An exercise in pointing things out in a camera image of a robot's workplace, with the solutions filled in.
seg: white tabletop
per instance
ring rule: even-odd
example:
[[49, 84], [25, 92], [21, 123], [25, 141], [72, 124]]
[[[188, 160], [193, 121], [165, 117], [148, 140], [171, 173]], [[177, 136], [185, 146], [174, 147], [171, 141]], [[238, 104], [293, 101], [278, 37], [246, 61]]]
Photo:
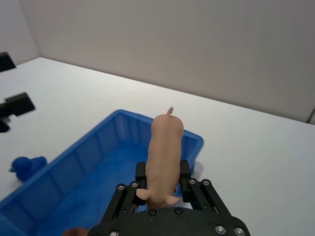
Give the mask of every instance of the white tabletop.
[[23, 91], [37, 110], [0, 134], [1, 199], [19, 186], [7, 171], [16, 157], [51, 161], [114, 110], [154, 118], [173, 106], [204, 139], [199, 180], [252, 236], [314, 235], [314, 125], [43, 58], [0, 74], [0, 98]]

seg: white wall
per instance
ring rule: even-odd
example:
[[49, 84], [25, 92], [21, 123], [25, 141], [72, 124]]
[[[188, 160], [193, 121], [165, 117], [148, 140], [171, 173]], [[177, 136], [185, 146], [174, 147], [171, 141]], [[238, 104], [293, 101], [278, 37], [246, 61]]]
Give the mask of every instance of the white wall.
[[15, 64], [39, 57], [18, 0], [0, 0], [0, 52], [8, 52]]
[[21, 3], [46, 58], [300, 121], [315, 106], [314, 0]]

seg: screw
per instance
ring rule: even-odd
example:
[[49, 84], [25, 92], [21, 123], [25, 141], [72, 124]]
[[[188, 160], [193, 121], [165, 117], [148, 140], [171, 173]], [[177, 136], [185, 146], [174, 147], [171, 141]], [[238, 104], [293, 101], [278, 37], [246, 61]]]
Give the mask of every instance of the screw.
[[225, 234], [226, 229], [225, 229], [225, 227], [222, 226], [222, 225], [217, 225], [217, 226], [216, 226], [216, 231], [217, 231], [220, 235], [223, 235], [223, 234]]
[[175, 213], [176, 213], [176, 214], [182, 214], [182, 213], [183, 213], [183, 210], [178, 207], [178, 208], [175, 209]]
[[207, 180], [202, 181], [202, 183], [203, 183], [203, 185], [209, 185], [210, 184], [210, 182]]
[[149, 215], [150, 216], [155, 216], [156, 214], [157, 214], [157, 210], [155, 210], [155, 209], [149, 210]]
[[125, 186], [123, 186], [123, 185], [121, 184], [121, 185], [119, 185], [117, 188], [118, 188], [119, 190], [123, 190], [123, 189], [125, 188]]
[[241, 227], [236, 227], [234, 232], [237, 236], [245, 236], [245, 230], [243, 230]]
[[10, 120], [9, 117], [3, 117], [3, 118], [2, 118], [2, 121], [3, 121], [4, 123], [6, 123], [6, 124], [9, 124], [11, 120]]
[[108, 236], [119, 236], [119, 232], [114, 230], [114, 231], [110, 232]]

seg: pig ear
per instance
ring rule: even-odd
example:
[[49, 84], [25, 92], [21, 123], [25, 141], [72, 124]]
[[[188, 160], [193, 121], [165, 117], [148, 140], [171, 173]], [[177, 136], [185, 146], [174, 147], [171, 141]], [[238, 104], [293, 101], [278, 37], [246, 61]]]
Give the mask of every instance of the pig ear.
[[179, 201], [178, 197], [174, 197], [174, 196], [168, 196], [165, 200], [165, 203], [168, 205], [174, 205], [175, 203], [177, 203]]
[[147, 189], [138, 188], [136, 195], [142, 200], [148, 200], [150, 197], [150, 192]]

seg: brown object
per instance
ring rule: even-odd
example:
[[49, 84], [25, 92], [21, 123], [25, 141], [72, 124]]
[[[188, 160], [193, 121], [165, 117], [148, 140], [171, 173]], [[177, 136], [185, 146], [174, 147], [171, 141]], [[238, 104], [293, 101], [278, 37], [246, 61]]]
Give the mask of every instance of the brown object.
[[137, 189], [137, 196], [147, 200], [149, 208], [168, 207], [178, 202], [173, 193], [180, 176], [181, 144], [184, 134], [182, 121], [166, 114], [157, 116], [151, 125], [146, 177], [148, 190]]
[[63, 236], [87, 236], [90, 230], [75, 228], [64, 232]]

